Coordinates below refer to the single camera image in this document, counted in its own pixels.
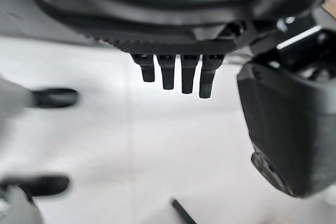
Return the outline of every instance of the blurry black object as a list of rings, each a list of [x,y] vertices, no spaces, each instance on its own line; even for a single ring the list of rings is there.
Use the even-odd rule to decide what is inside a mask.
[[[9,186],[21,188],[31,197],[46,197],[63,193],[70,184],[65,175],[37,177],[7,177],[0,182],[0,189],[7,191]]]
[[[73,89],[45,89],[32,91],[33,107],[40,109],[67,108],[77,103],[79,93]]]
[[[238,87],[253,164],[277,189],[305,198],[336,181],[336,33],[300,36],[243,66]]]
[[[69,183],[70,179],[65,175],[13,176],[3,179],[0,181],[1,223],[43,224],[43,217],[34,202],[35,197],[64,193]]]
[[[172,207],[176,210],[178,216],[181,217],[183,224],[196,224],[193,218],[187,213],[187,211],[176,199],[172,200]]]

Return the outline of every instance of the black robotic part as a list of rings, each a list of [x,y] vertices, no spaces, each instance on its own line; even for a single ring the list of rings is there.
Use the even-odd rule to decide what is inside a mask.
[[[253,164],[294,197],[336,181],[335,41],[334,31],[316,31],[257,56],[237,77]]]
[[[226,54],[259,34],[253,21],[278,21],[320,0],[37,0],[50,16],[131,54]],[[228,36],[232,25],[243,34]]]

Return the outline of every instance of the white surface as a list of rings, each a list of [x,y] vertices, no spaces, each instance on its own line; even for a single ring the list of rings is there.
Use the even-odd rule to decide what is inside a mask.
[[[222,67],[212,98],[143,83],[140,67],[115,50],[2,38],[0,73],[28,88],[81,92],[69,110],[27,109],[0,144],[0,175],[63,172],[67,195],[37,201],[47,224],[169,224],[176,197],[197,223],[261,224],[272,218],[322,223],[318,198],[292,199],[273,189],[250,163],[253,152],[235,75]]]

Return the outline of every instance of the black plastic housing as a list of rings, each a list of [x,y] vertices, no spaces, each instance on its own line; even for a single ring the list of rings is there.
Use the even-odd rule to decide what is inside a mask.
[[[241,104],[253,163],[281,191],[308,197],[336,181],[336,34],[321,30],[243,66]],[[328,68],[328,80],[302,73]]]

